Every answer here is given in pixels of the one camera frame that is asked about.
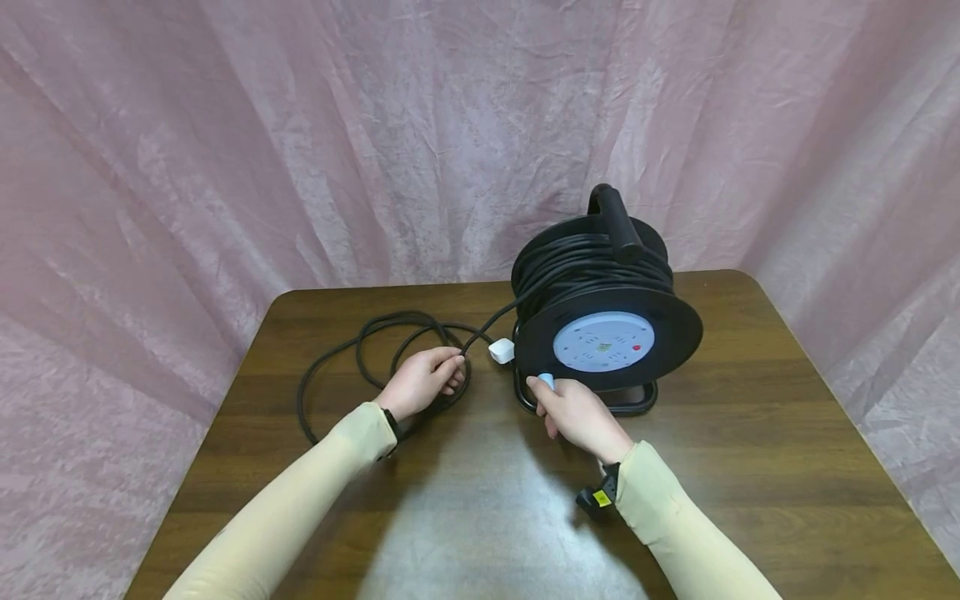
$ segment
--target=beige sleeve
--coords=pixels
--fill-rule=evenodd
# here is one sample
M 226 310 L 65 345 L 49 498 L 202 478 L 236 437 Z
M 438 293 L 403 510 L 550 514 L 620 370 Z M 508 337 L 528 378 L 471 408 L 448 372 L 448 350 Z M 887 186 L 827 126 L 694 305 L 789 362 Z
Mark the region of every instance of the beige sleeve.
M 678 600 L 780 598 L 646 442 L 620 464 L 616 508 L 657 558 Z
M 347 483 L 396 445 L 367 402 L 257 494 L 183 571 L 165 600 L 265 600 Z

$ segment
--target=wristwatch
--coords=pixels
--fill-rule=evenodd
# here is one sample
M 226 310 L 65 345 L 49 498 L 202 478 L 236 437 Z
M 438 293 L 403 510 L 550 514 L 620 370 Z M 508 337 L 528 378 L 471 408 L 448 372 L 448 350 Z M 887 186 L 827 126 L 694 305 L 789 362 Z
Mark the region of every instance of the wristwatch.
M 593 520 L 601 518 L 607 507 L 616 500 L 616 486 L 620 478 L 620 464 L 604 465 L 604 478 L 599 488 L 586 487 L 577 494 L 577 506 Z
M 376 459 L 376 460 L 381 460 L 381 459 L 387 458 L 388 456 L 390 456 L 391 454 L 393 454 L 394 451 L 396 450 L 396 447 L 400 445 L 400 440 L 403 439 L 403 438 L 400 436 L 400 426 L 396 423 L 396 419 L 394 418 L 394 414 L 391 413 L 391 412 L 390 412 L 388 409 L 386 409 L 386 408 L 381 408 L 380 410 L 383 411 L 383 416 L 387 419 L 387 424 L 390 425 L 390 430 L 394 432 L 394 437 L 396 438 L 396 444 L 394 444 L 394 447 L 390 448 L 390 451 L 389 451 L 389 452 L 387 452 L 386 454 L 384 454 L 383 456 L 381 456 L 380 458 L 378 458 L 378 459 Z

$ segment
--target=brown tabletop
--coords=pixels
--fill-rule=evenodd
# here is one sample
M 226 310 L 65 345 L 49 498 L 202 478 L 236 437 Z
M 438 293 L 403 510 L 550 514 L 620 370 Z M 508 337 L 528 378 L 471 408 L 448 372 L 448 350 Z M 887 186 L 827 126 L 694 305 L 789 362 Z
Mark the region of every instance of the brown tabletop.
M 923 526 L 749 277 L 677 276 L 704 320 L 697 353 L 660 382 L 653 444 L 703 511 L 784 598 L 960 598 Z M 229 519 L 309 446 L 294 413 L 300 375 L 370 317 L 416 308 L 480 325 L 507 283 L 309 290 L 267 313 L 128 598 L 158 598 Z M 508 336 L 509 315 L 494 338 Z M 385 375 L 403 327 L 365 346 Z M 424 336 L 425 348 L 432 344 Z M 619 518 L 585 519 L 573 497 L 596 463 L 549 440 L 482 343 L 460 404 L 350 486 L 276 598 L 672 598 Z M 375 389 L 351 352 L 318 373 L 322 435 Z

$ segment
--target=cable reel handle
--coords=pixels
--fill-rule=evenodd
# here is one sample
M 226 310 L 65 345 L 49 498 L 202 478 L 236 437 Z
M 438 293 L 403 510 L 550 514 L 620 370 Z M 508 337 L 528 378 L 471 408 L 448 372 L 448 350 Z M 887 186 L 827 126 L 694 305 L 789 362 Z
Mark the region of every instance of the cable reel handle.
M 600 214 L 607 225 L 613 259 L 621 265 L 637 263 L 647 252 L 636 234 L 634 222 L 627 214 L 620 192 L 608 183 L 600 183 L 590 192 L 588 215 Z

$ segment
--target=pink fabric backdrop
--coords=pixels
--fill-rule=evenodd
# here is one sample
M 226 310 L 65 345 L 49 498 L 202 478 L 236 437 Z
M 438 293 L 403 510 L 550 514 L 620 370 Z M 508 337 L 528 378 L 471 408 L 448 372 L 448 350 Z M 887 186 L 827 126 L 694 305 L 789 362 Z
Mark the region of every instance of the pink fabric backdrop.
M 505 278 L 600 180 L 759 279 L 960 565 L 960 3 L 2 7 L 11 597 L 123 593 L 274 297 Z

